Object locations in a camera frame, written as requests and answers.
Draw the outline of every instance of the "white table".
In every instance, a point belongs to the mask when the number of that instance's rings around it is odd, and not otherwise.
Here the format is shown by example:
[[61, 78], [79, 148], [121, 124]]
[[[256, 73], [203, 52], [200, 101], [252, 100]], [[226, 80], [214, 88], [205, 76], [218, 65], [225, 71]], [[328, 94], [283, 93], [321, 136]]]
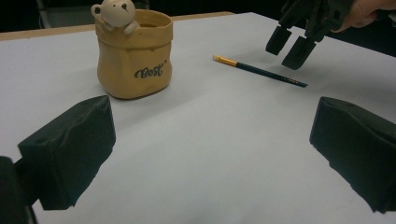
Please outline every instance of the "white table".
[[[265, 51], [277, 21], [247, 13], [175, 21], [171, 85], [111, 98], [117, 142], [65, 211], [40, 224], [395, 223], [373, 213], [309, 143], [320, 96], [396, 122], [396, 60], [325, 37], [302, 68]], [[94, 31], [0, 42], [0, 154], [72, 105], [106, 94]], [[307, 83], [300, 88], [212, 61], [218, 54]]]

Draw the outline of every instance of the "burlap sack-shaped pot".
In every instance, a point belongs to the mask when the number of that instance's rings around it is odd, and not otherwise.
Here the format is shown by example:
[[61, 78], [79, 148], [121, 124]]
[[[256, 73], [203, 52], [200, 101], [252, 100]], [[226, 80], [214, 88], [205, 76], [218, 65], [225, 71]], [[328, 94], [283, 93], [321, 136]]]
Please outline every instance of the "burlap sack-shaped pot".
[[100, 50], [97, 76], [105, 91], [121, 99], [160, 91], [172, 76], [172, 20], [145, 9], [137, 9], [134, 19], [140, 27], [130, 35], [123, 28], [108, 31], [102, 20], [95, 20]]

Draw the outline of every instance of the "dark floor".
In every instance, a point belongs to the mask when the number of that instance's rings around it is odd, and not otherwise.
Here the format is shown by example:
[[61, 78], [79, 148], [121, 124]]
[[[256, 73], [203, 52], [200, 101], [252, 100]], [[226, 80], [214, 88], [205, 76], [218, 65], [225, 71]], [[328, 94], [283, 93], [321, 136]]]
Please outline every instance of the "dark floor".
[[[44, 0], [47, 7], [91, 6], [101, 2], [102, 0]], [[229, 0], [150, 0], [149, 5], [151, 9], [170, 16], [231, 11], [234, 13], [255, 12], [279, 20], [282, 16], [281, 8], [285, 2], [286, 0], [236, 2]], [[39, 29], [39, 16], [35, 0], [4, 1], [2, 6], [0, 32]], [[350, 28], [341, 34], [329, 33], [327, 36], [396, 57], [396, 28], [391, 26], [390, 19], [377, 21], [360, 29]]]

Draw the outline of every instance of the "bear face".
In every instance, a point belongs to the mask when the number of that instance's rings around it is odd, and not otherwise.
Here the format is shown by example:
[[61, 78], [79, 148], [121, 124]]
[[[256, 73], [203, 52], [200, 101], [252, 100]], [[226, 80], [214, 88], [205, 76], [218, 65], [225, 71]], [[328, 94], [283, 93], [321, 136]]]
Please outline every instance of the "bear face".
[[124, 27], [134, 22], [135, 8], [131, 0], [104, 0], [91, 7], [92, 15], [105, 21], [107, 30]]

